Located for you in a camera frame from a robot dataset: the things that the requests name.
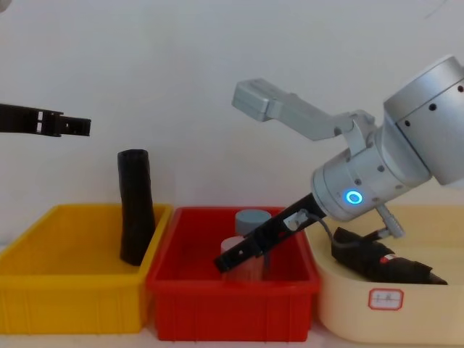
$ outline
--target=beige plastic bin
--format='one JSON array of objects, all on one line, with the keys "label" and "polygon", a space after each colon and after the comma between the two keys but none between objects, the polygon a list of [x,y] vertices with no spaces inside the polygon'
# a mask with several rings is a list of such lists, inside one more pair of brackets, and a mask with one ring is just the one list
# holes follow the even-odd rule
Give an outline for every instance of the beige plastic bin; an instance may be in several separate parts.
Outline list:
[{"label": "beige plastic bin", "polygon": [[[318,316],[351,341],[390,344],[464,344],[464,207],[391,207],[406,236],[382,242],[398,256],[433,267],[448,286],[371,283],[331,256],[320,224],[307,229],[322,279]],[[350,223],[326,219],[367,234],[382,227],[376,212]]]}]

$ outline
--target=gray plastic cap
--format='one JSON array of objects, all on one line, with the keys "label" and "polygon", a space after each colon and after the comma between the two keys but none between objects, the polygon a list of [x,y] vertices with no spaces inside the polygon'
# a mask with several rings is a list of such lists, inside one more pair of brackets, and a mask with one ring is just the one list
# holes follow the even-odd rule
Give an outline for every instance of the gray plastic cap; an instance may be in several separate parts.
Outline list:
[{"label": "gray plastic cap", "polygon": [[235,214],[235,233],[237,236],[245,236],[270,218],[271,214],[265,210],[241,210]]}]

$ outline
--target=plastic storage bin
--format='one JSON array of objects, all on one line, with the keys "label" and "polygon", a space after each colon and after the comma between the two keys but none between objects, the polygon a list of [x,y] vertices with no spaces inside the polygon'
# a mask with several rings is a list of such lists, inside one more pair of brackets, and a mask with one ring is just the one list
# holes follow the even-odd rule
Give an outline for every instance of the plastic storage bin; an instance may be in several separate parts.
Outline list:
[{"label": "plastic storage bin", "polygon": [[[239,207],[177,210],[147,278],[158,338],[305,341],[319,277],[303,233],[270,253],[268,281],[225,282],[213,260]],[[276,214],[279,208],[259,208]]]},{"label": "plastic storage bin", "polygon": [[[448,282],[444,285],[373,283],[331,256],[319,225],[307,235],[318,265],[322,289],[318,312],[322,323],[352,341],[379,344],[464,344],[464,207],[392,207],[406,235],[381,241],[398,256],[423,262]],[[382,226],[372,211],[351,223],[327,219],[367,234]]]},{"label": "plastic storage bin", "polygon": [[135,333],[146,322],[144,285],[172,208],[140,267],[120,260],[121,206],[53,208],[0,256],[0,333]]}]

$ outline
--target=red plastic bin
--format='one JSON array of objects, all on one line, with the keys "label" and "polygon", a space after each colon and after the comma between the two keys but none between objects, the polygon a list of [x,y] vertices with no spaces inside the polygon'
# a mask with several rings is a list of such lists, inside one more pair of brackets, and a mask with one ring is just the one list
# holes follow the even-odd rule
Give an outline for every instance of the red plastic bin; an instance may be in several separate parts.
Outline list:
[{"label": "red plastic bin", "polygon": [[175,212],[147,278],[160,340],[306,341],[320,279],[304,233],[270,253],[266,281],[223,281],[213,263],[242,209],[248,207]]}]

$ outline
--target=blue led ring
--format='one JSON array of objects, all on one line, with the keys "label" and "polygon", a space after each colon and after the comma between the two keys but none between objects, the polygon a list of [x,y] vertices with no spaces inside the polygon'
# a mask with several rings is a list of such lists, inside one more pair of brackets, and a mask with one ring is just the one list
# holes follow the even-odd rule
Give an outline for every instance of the blue led ring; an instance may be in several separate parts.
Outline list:
[{"label": "blue led ring", "polygon": [[359,204],[363,201],[363,196],[358,191],[348,191],[345,198],[350,204]]}]

